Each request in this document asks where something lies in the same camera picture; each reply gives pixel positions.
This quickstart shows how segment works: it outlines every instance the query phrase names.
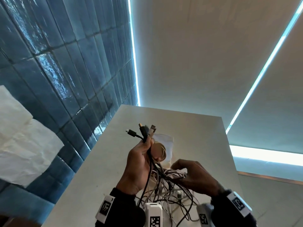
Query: white table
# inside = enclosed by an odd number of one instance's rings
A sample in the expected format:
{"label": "white table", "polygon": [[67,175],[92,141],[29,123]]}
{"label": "white table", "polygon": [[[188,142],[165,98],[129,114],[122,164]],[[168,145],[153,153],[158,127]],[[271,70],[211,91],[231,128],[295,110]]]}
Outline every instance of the white table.
{"label": "white table", "polygon": [[[199,161],[222,185],[243,195],[220,117],[121,105],[43,227],[94,226],[104,196],[116,186],[128,152],[139,142],[125,130],[140,134],[139,123],[153,124],[156,133],[174,137],[173,154],[177,159]],[[199,200],[210,199],[204,195]],[[191,213],[193,218],[197,217],[195,207]],[[182,225],[200,226],[186,221]]]}

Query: person's left hand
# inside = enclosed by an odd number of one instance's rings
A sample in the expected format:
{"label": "person's left hand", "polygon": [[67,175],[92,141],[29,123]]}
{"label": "person's left hand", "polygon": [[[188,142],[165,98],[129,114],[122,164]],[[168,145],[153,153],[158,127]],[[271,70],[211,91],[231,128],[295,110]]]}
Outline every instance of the person's left hand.
{"label": "person's left hand", "polygon": [[144,189],[149,175],[149,157],[147,151],[154,143],[150,137],[142,140],[128,153],[127,164],[116,188],[126,194],[137,194]]}

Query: hand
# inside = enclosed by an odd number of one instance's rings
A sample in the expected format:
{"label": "hand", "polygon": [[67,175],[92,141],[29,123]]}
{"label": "hand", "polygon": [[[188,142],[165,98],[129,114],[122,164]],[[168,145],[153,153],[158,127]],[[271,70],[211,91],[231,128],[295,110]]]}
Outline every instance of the hand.
{"label": "hand", "polygon": [[176,183],[210,197],[215,197],[224,192],[224,187],[197,161],[179,159],[171,166],[171,169],[174,170],[184,168],[187,168],[187,176],[176,180]]}
{"label": "hand", "polygon": [[128,153],[127,164],[116,188],[126,194],[137,194],[142,190],[149,175],[149,158],[147,151],[154,143],[150,137],[142,140]]}

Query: person's right hand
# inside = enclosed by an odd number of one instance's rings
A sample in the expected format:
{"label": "person's right hand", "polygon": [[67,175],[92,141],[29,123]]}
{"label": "person's right hand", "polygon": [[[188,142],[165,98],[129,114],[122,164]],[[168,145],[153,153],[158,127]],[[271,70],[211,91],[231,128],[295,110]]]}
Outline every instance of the person's right hand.
{"label": "person's right hand", "polygon": [[215,197],[225,191],[224,187],[197,161],[179,159],[171,166],[173,170],[184,168],[187,168],[187,176],[177,179],[176,183],[210,197]]}

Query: cove lighting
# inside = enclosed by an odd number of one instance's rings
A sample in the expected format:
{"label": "cove lighting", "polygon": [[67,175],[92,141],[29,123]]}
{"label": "cove lighting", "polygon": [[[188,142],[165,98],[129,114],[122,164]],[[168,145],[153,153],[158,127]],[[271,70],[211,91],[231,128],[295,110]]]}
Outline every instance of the cove lighting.
{"label": "cove lighting", "polygon": [[140,103],[139,86],[138,86],[137,62],[136,62],[136,53],[134,51],[134,32],[133,32],[132,19],[131,19],[131,0],[128,0],[128,10],[129,10],[129,18],[131,21],[131,42],[133,45],[133,54],[134,54],[134,73],[136,76],[137,98],[138,98],[138,106],[140,107],[141,103]]}
{"label": "cove lighting", "polygon": [[303,166],[303,154],[232,145],[230,150],[233,157]]}
{"label": "cove lighting", "polygon": [[292,27],[294,26],[294,24],[296,23],[298,17],[300,16],[301,12],[303,9],[303,0],[301,1],[299,7],[297,8],[294,16],[292,17],[290,23],[288,24],[288,26],[286,27],[284,33],[282,34],[280,40],[278,41],[277,45],[275,46],[275,49],[272,51],[271,55],[269,56],[268,60],[266,61],[264,67],[262,68],[260,74],[258,75],[256,81],[254,82],[254,84],[252,85],[252,88],[249,90],[247,96],[245,97],[244,101],[242,102],[241,106],[239,107],[237,113],[235,114],[235,116],[233,117],[232,121],[230,122],[228,128],[226,129],[226,134],[228,133],[228,131],[230,130],[230,128],[232,127],[232,125],[234,124],[234,122],[236,121],[237,117],[239,116],[241,110],[243,109],[243,107],[245,106],[245,104],[247,103],[247,101],[249,100],[250,96],[253,94],[254,90],[256,89],[256,87],[258,86],[259,82],[261,81],[262,77],[264,76],[267,68],[269,67],[269,65],[271,64],[271,62],[273,61],[275,55],[278,53],[279,49],[281,48],[283,42],[285,41],[286,37],[288,36],[290,30],[292,29]]}

